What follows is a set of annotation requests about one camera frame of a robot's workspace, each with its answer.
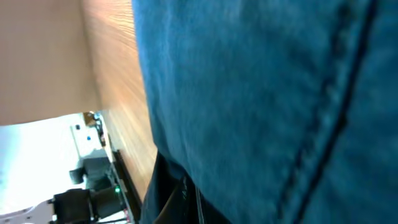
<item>brown wall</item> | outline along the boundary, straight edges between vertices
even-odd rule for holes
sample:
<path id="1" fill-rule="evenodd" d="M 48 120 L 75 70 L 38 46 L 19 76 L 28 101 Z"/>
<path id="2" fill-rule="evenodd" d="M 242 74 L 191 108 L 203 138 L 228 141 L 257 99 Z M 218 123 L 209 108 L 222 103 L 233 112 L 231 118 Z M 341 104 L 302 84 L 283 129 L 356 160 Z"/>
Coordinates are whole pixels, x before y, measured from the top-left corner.
<path id="1" fill-rule="evenodd" d="M 0 1 L 0 125 L 100 108 L 80 4 Z"/>

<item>denim fabric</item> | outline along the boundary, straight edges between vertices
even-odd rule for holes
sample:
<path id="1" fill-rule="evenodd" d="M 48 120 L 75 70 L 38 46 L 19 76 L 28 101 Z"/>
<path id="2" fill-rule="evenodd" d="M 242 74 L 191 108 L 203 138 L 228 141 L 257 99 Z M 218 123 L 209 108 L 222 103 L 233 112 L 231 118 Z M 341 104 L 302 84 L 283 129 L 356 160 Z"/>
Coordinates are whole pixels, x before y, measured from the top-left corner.
<path id="1" fill-rule="evenodd" d="M 396 218 L 397 11 L 386 4 L 133 0 L 169 174 L 186 171 L 233 223 Z M 149 186 L 143 223 L 161 209 L 158 189 Z"/>

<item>white wall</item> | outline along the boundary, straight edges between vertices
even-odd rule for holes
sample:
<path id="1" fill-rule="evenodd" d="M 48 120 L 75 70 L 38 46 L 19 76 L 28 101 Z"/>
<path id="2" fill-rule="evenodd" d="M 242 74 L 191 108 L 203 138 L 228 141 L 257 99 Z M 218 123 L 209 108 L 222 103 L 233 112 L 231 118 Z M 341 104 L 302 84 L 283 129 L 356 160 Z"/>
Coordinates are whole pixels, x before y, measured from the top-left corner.
<path id="1" fill-rule="evenodd" d="M 68 171 L 78 159 L 70 126 L 79 119 L 71 114 L 0 126 L 0 214 L 76 188 Z"/>

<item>wooden table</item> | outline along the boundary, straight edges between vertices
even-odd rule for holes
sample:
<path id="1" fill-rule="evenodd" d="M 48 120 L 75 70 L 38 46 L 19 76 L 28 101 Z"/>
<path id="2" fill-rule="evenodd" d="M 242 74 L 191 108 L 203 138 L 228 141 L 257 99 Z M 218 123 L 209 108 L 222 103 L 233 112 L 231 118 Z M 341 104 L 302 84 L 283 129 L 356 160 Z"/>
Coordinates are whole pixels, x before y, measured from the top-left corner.
<path id="1" fill-rule="evenodd" d="M 86 32 L 105 123 L 122 149 L 141 200 L 152 175 L 156 148 L 138 61 L 130 0 L 84 0 Z"/>

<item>black cable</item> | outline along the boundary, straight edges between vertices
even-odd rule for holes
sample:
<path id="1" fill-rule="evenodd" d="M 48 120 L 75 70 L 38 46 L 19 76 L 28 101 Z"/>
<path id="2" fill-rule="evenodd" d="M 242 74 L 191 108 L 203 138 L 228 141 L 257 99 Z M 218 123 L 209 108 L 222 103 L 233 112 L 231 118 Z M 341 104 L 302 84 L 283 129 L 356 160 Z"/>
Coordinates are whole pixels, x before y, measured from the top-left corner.
<path id="1" fill-rule="evenodd" d="M 118 220 L 111 220 L 111 221 L 106 221 L 106 222 L 96 222 L 96 224 L 107 224 L 107 223 L 115 223 L 115 222 L 121 222 L 121 221 L 125 221 L 127 220 L 127 218 L 120 218 Z"/>

